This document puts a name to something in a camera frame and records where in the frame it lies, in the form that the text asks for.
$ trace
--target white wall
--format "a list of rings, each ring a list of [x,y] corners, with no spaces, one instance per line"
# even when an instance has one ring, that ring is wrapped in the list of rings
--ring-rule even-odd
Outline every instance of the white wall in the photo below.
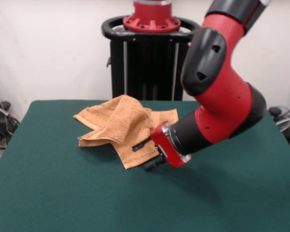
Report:
[[[210,3],[174,0],[173,12],[201,23]],[[0,99],[19,119],[37,99],[110,99],[101,24],[131,11],[132,0],[0,0]],[[272,2],[233,65],[269,105],[290,106],[290,0]]]

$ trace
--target crumpled towel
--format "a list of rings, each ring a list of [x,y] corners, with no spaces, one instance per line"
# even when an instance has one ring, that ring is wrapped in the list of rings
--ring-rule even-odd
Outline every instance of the crumpled towel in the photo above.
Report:
[[[88,107],[74,116],[94,131],[79,138],[79,146],[100,146],[111,143],[125,169],[140,165],[158,155],[154,143],[132,152],[132,146],[150,136],[164,121],[178,121],[177,110],[152,111],[138,100],[122,95],[101,105]]]

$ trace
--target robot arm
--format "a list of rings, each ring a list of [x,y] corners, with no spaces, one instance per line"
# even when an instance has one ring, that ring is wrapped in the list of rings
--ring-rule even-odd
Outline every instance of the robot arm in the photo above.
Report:
[[[264,115],[264,97],[231,67],[238,41],[250,30],[270,0],[215,0],[188,50],[182,86],[201,107],[174,125],[162,124],[150,138],[162,154],[147,169],[169,162],[187,163],[196,152],[255,125]],[[142,142],[133,150],[144,146]]]

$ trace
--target black stand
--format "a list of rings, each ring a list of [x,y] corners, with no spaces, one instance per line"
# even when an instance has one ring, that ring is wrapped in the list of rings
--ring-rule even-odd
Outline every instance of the black stand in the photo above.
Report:
[[[124,28],[123,18],[102,24],[103,35],[111,40],[113,98],[128,94],[138,100],[182,100],[182,66],[200,26],[180,18],[181,27],[190,32],[141,33]]]

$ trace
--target green table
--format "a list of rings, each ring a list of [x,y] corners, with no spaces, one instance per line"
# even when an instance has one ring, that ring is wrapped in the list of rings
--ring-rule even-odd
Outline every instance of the green table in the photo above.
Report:
[[[72,119],[101,101],[36,101],[0,161],[0,232],[290,232],[290,147],[268,115],[180,169],[125,170],[80,148]],[[195,102],[145,101],[191,112]]]

